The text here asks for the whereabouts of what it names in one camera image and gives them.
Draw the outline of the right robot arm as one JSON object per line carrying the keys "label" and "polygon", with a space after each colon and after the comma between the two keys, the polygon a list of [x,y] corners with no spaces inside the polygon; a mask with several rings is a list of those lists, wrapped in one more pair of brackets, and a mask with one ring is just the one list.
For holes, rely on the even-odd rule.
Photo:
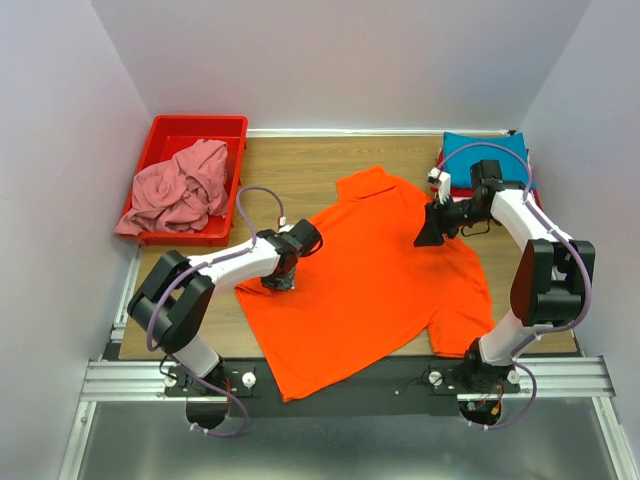
{"label": "right robot arm", "polygon": [[591,303],[596,255],[591,242],[575,240],[551,222],[528,185],[504,179],[498,161],[482,160],[470,174],[471,196],[456,201],[450,175],[442,168],[429,172],[435,197],[425,206],[415,246],[440,247],[466,227],[496,223],[511,235],[521,258],[504,318],[472,342],[460,364],[430,372],[434,389],[452,394],[516,384],[515,362],[534,341],[580,323]]}

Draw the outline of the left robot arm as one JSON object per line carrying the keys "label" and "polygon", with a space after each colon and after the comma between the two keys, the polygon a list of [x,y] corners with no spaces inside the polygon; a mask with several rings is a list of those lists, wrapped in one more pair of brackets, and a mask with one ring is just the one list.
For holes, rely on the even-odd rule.
{"label": "left robot arm", "polygon": [[200,328],[214,295],[252,279],[271,291],[289,291],[299,260],[322,246],[319,230],[300,220],[278,231],[255,232],[246,242],[210,255],[188,258],[171,250],[133,294],[127,313],[145,331],[148,350],[162,350],[186,368],[187,382],[197,393],[212,394],[225,382],[223,360]]}

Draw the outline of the orange t-shirt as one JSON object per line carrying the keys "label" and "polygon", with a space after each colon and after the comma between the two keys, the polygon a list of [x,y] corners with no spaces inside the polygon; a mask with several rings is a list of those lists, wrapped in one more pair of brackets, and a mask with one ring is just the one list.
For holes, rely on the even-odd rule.
{"label": "orange t-shirt", "polygon": [[427,195],[375,166],[342,178],[316,214],[324,243],[300,260],[292,290],[253,279],[236,298],[284,401],[299,400],[395,352],[421,333],[459,358],[494,325],[481,262],[460,240],[414,246]]}

